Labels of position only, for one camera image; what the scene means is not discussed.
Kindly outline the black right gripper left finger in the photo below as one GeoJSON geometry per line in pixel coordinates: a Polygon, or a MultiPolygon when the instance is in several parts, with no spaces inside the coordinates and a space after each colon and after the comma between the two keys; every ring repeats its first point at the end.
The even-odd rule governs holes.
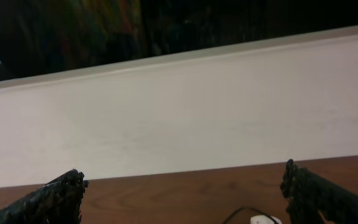
{"type": "Polygon", "coordinates": [[[80,206],[89,182],[69,170],[0,210],[0,224],[80,224],[80,206]]]}

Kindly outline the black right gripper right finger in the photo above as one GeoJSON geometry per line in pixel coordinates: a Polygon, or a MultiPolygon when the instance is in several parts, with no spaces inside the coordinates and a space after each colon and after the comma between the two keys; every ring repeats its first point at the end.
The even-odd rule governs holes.
{"type": "Polygon", "coordinates": [[[358,195],[296,164],[285,165],[280,185],[292,223],[358,223],[358,195]]]}

